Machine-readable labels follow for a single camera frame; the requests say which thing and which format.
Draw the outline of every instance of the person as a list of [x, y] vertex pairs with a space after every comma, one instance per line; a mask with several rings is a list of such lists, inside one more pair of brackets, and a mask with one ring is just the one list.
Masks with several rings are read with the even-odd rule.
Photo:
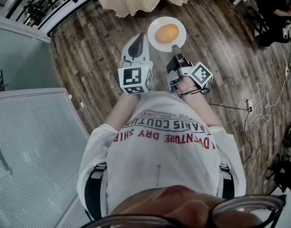
[[268, 31], [263, 33], [259, 41], [267, 47], [273, 42], [288, 43], [289, 36], [283, 35], [283, 29], [291, 26], [291, 0], [257, 0], [259, 13], [263, 16]]
[[[197, 87], [184, 76], [178, 90], [184, 94]], [[226, 202], [218, 194], [222, 158], [233, 177], [235, 197], [241, 196]], [[94, 171], [100, 170], [102, 163], [107, 170], [100, 176]], [[99, 188], [89, 186], [98, 179]], [[105, 123], [89, 138], [77, 192], [85, 209], [99, 219], [86, 228], [215, 227], [208, 226], [212, 219], [218, 227], [227, 228], [262, 224], [252, 213], [240, 210], [239, 205], [254, 204], [252, 199], [258, 197], [243, 196], [245, 175], [235, 139], [225, 132], [200, 93], [186, 94], [183, 99], [170, 92], [149, 91], [140, 99], [122, 94]], [[96, 202], [91, 200], [94, 193], [99, 196]], [[273, 196], [262, 202], [271, 198], [282, 206], [269, 219], [284, 205]], [[225, 204], [231, 207], [228, 212]], [[239, 204], [237, 210], [233, 204]]]

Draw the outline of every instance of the black strap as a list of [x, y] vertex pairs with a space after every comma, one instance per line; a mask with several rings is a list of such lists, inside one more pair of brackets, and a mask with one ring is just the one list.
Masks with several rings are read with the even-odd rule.
[[95, 166], [94, 170], [90, 173], [86, 182], [84, 190], [85, 204], [90, 215], [95, 219], [101, 219], [101, 203], [100, 203], [100, 190], [103, 178], [103, 173], [106, 170], [106, 163], [100, 163]]
[[224, 174], [222, 198], [226, 200], [233, 199], [235, 197], [235, 187], [230, 168], [228, 166], [220, 165], [220, 169]]

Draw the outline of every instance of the white plate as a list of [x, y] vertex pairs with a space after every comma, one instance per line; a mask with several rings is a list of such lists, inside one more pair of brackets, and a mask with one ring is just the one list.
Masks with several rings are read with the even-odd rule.
[[[179, 35], [176, 39], [174, 39], [171, 42], [160, 42], [156, 39], [156, 31], [160, 29], [164, 25], [168, 24], [175, 24], [179, 28]], [[154, 20], [147, 31], [147, 36], [149, 38], [150, 43], [153, 47], [155, 47], [159, 51], [164, 52], [172, 52], [172, 46], [178, 45], [179, 47], [182, 47], [186, 38], [187, 38], [187, 32], [184, 28], [184, 25], [175, 18], [172, 17], [161, 17], [156, 20]]]

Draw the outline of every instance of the white t-shirt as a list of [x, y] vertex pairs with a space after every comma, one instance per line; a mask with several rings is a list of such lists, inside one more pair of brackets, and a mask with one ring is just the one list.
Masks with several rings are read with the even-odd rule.
[[220, 144], [212, 132], [219, 133], [216, 136], [223, 145], [235, 144], [223, 128], [208, 128], [176, 95], [155, 91], [142, 95], [131, 119], [119, 132], [103, 124], [91, 134], [77, 185], [82, 204], [85, 206], [89, 174], [103, 161], [108, 171], [108, 214], [132, 195], [157, 187], [183, 185], [216, 196]]

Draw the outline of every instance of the white cable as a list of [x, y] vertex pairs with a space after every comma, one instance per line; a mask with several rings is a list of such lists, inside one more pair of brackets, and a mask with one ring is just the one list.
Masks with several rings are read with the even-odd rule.
[[[251, 126], [254, 126], [258, 119], [264, 119], [265, 121], [267, 121], [267, 124], [266, 124], [266, 126], [265, 126], [265, 130], [264, 130], [264, 132], [263, 132], [263, 140], [264, 140], [265, 133], [266, 133], [266, 131], [267, 131], [267, 126], [268, 126], [268, 124], [269, 124], [269, 120], [270, 120], [270, 118], [271, 118], [271, 116], [272, 116], [272, 114], [273, 114], [273, 111], [274, 111], [274, 109], [275, 109], [276, 104], [278, 103], [278, 101], [279, 101], [279, 99], [280, 99], [280, 97], [281, 97], [281, 95], [282, 95], [282, 91], [283, 91], [283, 89], [284, 89], [284, 85], [285, 85], [285, 83], [286, 83], [287, 77], [288, 77], [288, 74], [286, 73], [286, 74], [285, 74], [285, 79], [284, 79], [284, 82], [283, 82], [283, 85], [282, 85], [282, 89], [281, 89], [281, 91], [280, 91], [280, 94], [279, 94], [279, 96], [278, 96], [278, 98], [277, 98], [276, 103], [273, 104], [273, 105], [266, 104], [263, 108], [261, 108], [261, 106], [258, 106], [258, 107], [256, 108], [256, 106], [257, 106], [260, 102], [262, 102], [262, 101], [264, 100], [264, 97], [265, 97], [264, 86], [263, 86], [261, 83], [256, 83], [256, 84], [254, 85], [254, 87], [253, 87], [252, 98], [253, 98], [253, 94], [254, 94], [255, 86], [256, 86], [257, 84], [260, 84], [260, 85], [263, 87], [263, 92], [264, 92], [264, 94], [263, 94], [263, 98], [262, 98], [262, 100], [261, 100], [260, 102], [258, 102], [258, 103], [254, 106], [254, 111], [256, 111], [256, 113], [255, 113], [254, 116], [251, 118], [251, 120], [250, 120], [250, 125], [251, 125]], [[270, 115], [266, 114], [266, 115], [263, 116], [261, 113], [262, 113], [262, 111], [265, 109], [265, 107], [267, 107], [267, 106], [273, 106], [273, 109], [272, 109]], [[255, 122], [254, 122], [253, 125], [252, 125], [252, 124], [251, 124], [251, 121], [252, 121], [252, 119], [253, 119], [254, 117], [257, 117], [257, 119], [255, 120]], [[257, 160], [257, 157], [258, 157], [259, 152], [260, 152], [260, 150], [261, 150], [261, 147], [262, 147], [262, 145], [263, 145], [263, 140], [261, 141], [261, 144], [260, 144], [259, 150], [258, 150], [257, 155], [256, 155], [256, 157], [255, 157], [255, 160], [254, 160], [254, 162], [253, 162], [253, 165], [251, 166], [251, 169], [250, 169], [249, 173], [248, 173], [247, 176], [245, 177], [246, 179], [247, 179], [247, 177], [249, 176], [249, 174], [251, 173], [251, 170], [253, 169], [253, 166], [255, 165], [255, 162], [256, 162], [256, 160]]]

